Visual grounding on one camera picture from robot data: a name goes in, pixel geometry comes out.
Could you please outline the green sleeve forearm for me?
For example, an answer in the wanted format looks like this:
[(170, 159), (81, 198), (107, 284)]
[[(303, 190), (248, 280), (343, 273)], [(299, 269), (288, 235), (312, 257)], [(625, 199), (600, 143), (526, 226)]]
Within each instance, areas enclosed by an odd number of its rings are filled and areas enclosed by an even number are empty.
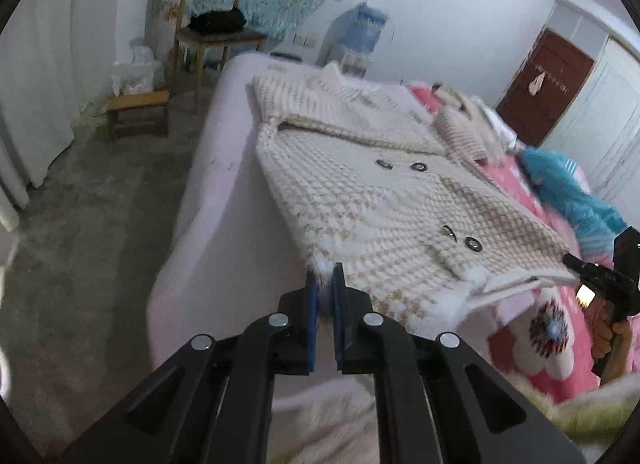
[(527, 386), (521, 393), (595, 463), (614, 442), (639, 402), (639, 375), (622, 377), (562, 403)]

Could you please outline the right hand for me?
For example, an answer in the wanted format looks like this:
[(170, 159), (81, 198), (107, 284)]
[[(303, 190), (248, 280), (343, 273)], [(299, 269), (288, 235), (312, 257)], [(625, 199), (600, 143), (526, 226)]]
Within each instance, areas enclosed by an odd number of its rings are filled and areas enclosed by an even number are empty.
[(634, 343), (634, 332), (628, 320), (612, 322), (608, 311), (602, 307), (591, 325), (591, 357), (598, 362), (608, 357), (608, 369), (601, 376), (601, 383), (616, 380), (627, 373), (627, 360)]

